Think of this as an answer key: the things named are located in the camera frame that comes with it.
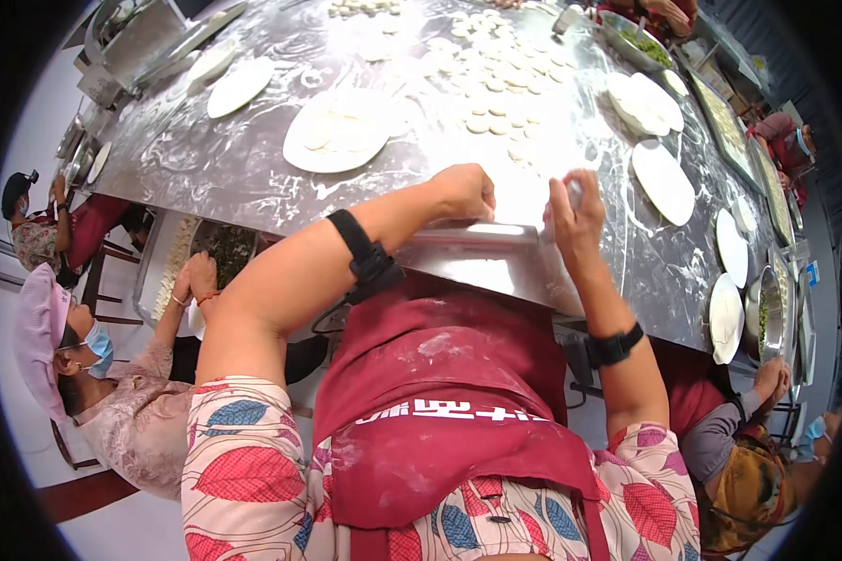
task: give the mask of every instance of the wooden chair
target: wooden chair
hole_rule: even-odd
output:
[[[103,316],[97,313],[97,302],[100,300],[103,302],[122,303],[121,298],[100,294],[100,280],[103,275],[103,265],[106,261],[106,257],[121,259],[129,263],[140,263],[140,260],[134,257],[134,254],[129,250],[126,250],[111,241],[104,240],[100,250],[97,251],[90,262],[90,268],[87,273],[87,281],[84,283],[84,292],[80,298],[81,303],[87,304],[90,307],[90,312],[98,321],[124,325],[144,325],[143,320]]]

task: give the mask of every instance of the blue face mask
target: blue face mask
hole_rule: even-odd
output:
[[[802,135],[802,129],[800,127],[796,129],[796,140],[798,141],[798,145],[802,147],[802,151],[805,153],[805,155],[810,156],[811,151],[808,150],[808,145],[805,144],[805,138]]]
[[[94,320],[93,327],[84,338],[84,344],[100,357],[100,360],[90,365],[88,374],[100,380],[106,378],[106,372],[109,371],[109,366],[112,366],[112,341],[109,339],[106,325]]]
[[[823,415],[811,421],[805,432],[802,432],[802,437],[798,439],[798,445],[796,446],[796,453],[798,454],[796,461],[818,460],[813,453],[813,442],[821,437],[832,443],[830,435],[826,433],[826,421],[823,420]]]

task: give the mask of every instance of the pink shirt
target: pink shirt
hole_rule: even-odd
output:
[[[349,528],[331,518],[330,439],[306,460],[290,408],[281,387],[250,376],[196,392],[181,479],[191,559],[349,558]],[[673,432],[632,424],[607,451],[590,453],[590,464],[612,558],[698,560],[696,497]],[[582,559],[587,535],[581,505],[560,486],[491,476],[461,484],[427,516],[389,530],[388,543],[390,558],[400,560]]]
[[[179,501],[193,391],[170,374],[171,347],[152,339],[130,363],[113,363],[107,376],[118,387],[74,419],[90,449],[128,483]]]

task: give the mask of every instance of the black arm strap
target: black arm strap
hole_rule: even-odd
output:
[[[380,241],[371,243],[359,222],[346,209],[327,216],[347,243],[353,261],[349,270],[356,276],[356,286],[344,295],[350,304],[358,304],[398,285],[405,273],[384,251]]]

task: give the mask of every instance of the hand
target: hand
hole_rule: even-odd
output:
[[[789,391],[789,384],[791,382],[792,374],[789,370],[789,365],[783,363],[782,369],[779,371],[779,379],[777,380],[777,387],[774,388],[773,394],[770,396],[770,407],[774,408],[779,403],[786,393]]]
[[[62,175],[57,175],[55,178],[53,178],[53,183],[50,185],[50,190],[53,192],[53,197],[56,199],[56,204],[64,204],[65,178]]]
[[[758,372],[755,374],[755,382],[752,384],[752,389],[758,392],[762,397],[762,401],[766,401],[771,396],[777,393],[777,388],[783,374],[783,369],[786,369],[786,376],[789,373],[789,365],[783,360],[783,355],[779,355],[772,360],[764,363]]]
[[[184,304],[190,300],[190,260],[181,267],[178,276],[175,277],[175,286],[171,287],[171,295]]]
[[[190,268],[190,290],[197,299],[215,292],[218,287],[218,274],[215,259],[209,257],[209,252],[194,254],[186,266]]]
[[[493,181],[477,163],[451,165],[434,175],[427,188],[441,201],[438,218],[494,219]]]
[[[583,189],[577,208],[571,207],[567,196],[567,185],[571,181],[577,181]],[[549,204],[543,213],[543,221],[559,246],[567,272],[574,278],[602,259],[599,241],[605,221],[605,206],[599,198],[599,183],[595,173],[572,170],[561,181],[549,180],[549,191]]]
[[[791,182],[789,181],[789,176],[783,172],[777,172],[777,175],[779,176],[779,184],[783,186],[784,191],[787,191],[789,189],[789,183]]]
[[[641,0],[648,10],[662,15],[678,35],[690,34],[690,18],[671,0]]]

